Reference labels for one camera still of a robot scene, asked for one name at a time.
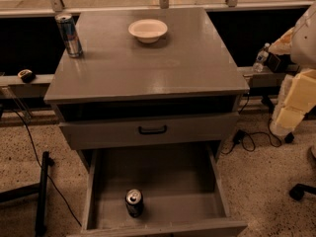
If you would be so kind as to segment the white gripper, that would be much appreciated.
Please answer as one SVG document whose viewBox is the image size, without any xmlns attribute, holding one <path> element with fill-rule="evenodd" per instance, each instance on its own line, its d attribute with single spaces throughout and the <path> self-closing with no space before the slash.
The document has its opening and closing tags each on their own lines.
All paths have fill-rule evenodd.
<svg viewBox="0 0 316 237">
<path fill-rule="evenodd" d="M 304 114 L 316 106 L 316 70 L 305 69 L 295 76 L 286 75 L 276 104 L 273 131 L 277 135 L 293 132 Z"/>
</svg>

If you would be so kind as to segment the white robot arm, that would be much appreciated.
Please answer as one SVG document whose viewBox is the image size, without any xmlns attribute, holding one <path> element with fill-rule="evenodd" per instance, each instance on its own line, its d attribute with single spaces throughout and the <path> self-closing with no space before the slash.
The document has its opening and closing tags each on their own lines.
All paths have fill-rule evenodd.
<svg viewBox="0 0 316 237">
<path fill-rule="evenodd" d="M 287 136 L 316 106 L 316 3 L 270 48 L 272 54 L 289 54 L 300 71 L 286 75 L 277 96 L 270 130 Z"/>
</svg>

